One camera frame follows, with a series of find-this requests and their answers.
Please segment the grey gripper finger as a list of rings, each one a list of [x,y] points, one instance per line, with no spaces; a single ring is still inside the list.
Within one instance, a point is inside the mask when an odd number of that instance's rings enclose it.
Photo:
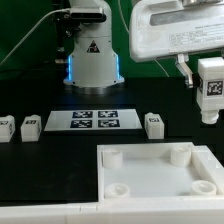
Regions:
[[[187,65],[189,56],[187,54],[178,54],[176,57],[175,65],[180,73],[185,77],[185,84],[188,88],[193,87],[193,72]]]

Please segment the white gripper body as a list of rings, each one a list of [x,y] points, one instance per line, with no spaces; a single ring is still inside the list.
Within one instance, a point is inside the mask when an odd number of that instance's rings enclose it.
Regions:
[[[151,61],[224,47],[224,0],[184,5],[183,0],[140,0],[129,27],[130,55]]]

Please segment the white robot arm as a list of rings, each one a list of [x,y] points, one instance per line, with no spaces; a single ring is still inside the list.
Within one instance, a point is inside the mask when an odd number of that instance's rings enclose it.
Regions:
[[[174,57],[193,85],[188,56],[224,47],[224,0],[133,0],[130,56],[136,62]],[[107,88],[124,81],[112,49],[112,11],[105,0],[69,0],[68,21],[78,28],[68,83]]]

